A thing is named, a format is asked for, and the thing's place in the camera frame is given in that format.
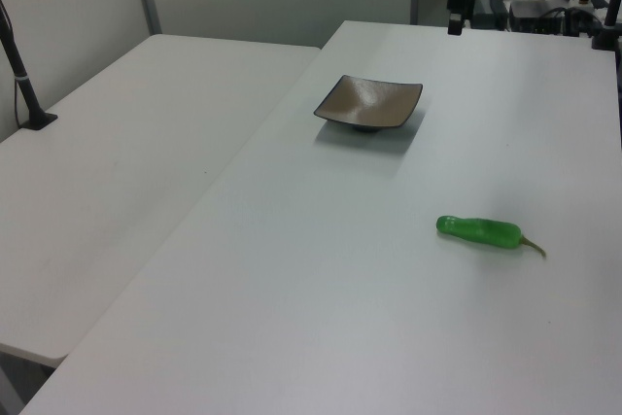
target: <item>black cable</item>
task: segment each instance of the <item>black cable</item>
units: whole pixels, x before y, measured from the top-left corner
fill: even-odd
[[[14,82],[15,82],[15,92],[14,92],[14,100],[13,100],[13,109],[16,114],[17,128],[21,128],[21,124],[19,123],[19,117],[17,116],[17,80],[14,80]]]

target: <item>stand base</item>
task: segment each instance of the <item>stand base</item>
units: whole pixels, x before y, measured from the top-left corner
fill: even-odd
[[[592,49],[619,52],[620,44],[618,43],[618,38],[619,34],[612,27],[603,29],[592,38]]]
[[[58,119],[58,116],[55,116],[54,114],[46,114],[46,116],[48,117],[48,121],[44,121],[43,123],[39,123],[36,125],[33,125],[32,123],[30,123],[30,121],[26,121],[25,123],[21,125],[21,127],[26,128],[28,130],[39,131],[42,128],[45,128],[46,126],[48,126],[50,123],[52,123],[56,119]]]

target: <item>white table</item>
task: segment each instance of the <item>white table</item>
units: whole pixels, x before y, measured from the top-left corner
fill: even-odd
[[[342,74],[425,88],[360,134]],[[617,414],[621,225],[613,54],[346,22],[23,415]]]
[[[154,36],[0,145],[0,351],[82,340],[318,53]]]

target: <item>brown ceramic dish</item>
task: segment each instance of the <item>brown ceramic dish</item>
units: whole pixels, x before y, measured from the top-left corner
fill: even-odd
[[[398,128],[412,115],[423,85],[375,82],[344,75],[314,114],[362,131]]]

